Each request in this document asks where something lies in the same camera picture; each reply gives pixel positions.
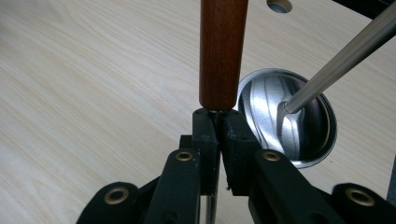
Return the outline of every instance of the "wooden table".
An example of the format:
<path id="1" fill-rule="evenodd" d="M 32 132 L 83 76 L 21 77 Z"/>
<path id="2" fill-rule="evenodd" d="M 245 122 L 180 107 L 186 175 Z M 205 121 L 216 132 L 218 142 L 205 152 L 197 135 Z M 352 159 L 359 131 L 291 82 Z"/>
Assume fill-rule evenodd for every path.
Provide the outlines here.
<path id="1" fill-rule="evenodd" d="M 329 0 L 251 0 L 241 78 L 311 78 L 370 20 Z M 198 104 L 200 1 L 0 1 L 0 223 L 74 223 L 101 187 L 158 176 Z M 396 39 L 336 82 L 331 155 L 301 170 L 386 197 L 396 153 Z M 220 171 L 217 223 L 250 223 Z"/>

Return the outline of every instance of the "light wood surface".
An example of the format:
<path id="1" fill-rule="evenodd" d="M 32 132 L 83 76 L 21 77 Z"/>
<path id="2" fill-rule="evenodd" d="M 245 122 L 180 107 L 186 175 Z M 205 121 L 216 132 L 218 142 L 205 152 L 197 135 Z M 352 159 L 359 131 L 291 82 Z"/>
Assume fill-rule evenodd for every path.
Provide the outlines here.
<path id="1" fill-rule="evenodd" d="M 329 0 L 278 14 L 250 0 L 241 78 L 311 78 L 370 20 Z M 0 223 L 74 223 L 101 187 L 158 176 L 199 108 L 200 1 L 0 0 Z M 331 155 L 301 170 L 386 197 L 396 153 L 396 43 L 327 91 Z M 251 223 L 220 171 L 217 223 Z"/>

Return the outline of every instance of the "metal rod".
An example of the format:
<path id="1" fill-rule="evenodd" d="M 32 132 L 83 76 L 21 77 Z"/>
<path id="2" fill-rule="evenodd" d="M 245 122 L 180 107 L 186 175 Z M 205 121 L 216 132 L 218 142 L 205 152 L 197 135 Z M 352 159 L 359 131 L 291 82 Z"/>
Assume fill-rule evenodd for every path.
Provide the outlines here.
<path id="1" fill-rule="evenodd" d="M 388 6 L 340 50 L 285 104 L 291 114 L 309 104 L 335 81 L 349 72 L 396 34 L 396 2 Z"/>

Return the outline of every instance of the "ladle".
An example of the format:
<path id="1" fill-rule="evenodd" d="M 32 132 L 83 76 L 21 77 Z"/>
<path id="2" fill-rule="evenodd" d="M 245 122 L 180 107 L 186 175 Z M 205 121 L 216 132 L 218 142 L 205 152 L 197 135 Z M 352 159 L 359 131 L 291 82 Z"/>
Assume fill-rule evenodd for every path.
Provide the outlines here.
<path id="1" fill-rule="evenodd" d="M 330 153 L 336 136 L 335 115 L 321 93 L 395 33 L 393 3 L 308 82 L 281 69 L 245 77 L 239 84 L 236 109 L 245 114 L 262 147 L 281 151 L 297 168 L 316 164 Z"/>

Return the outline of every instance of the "silver bowl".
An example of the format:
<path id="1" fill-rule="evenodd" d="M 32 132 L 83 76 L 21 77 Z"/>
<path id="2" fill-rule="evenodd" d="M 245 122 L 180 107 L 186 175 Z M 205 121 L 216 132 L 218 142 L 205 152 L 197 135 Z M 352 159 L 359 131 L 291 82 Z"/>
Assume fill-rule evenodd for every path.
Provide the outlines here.
<path id="1" fill-rule="evenodd" d="M 262 148 L 285 154 L 296 168 L 312 166 L 332 151 L 337 123 L 332 107 L 321 94 L 295 114 L 284 104 L 307 82 L 283 69 L 262 69 L 239 83 L 235 109 L 247 123 Z"/>

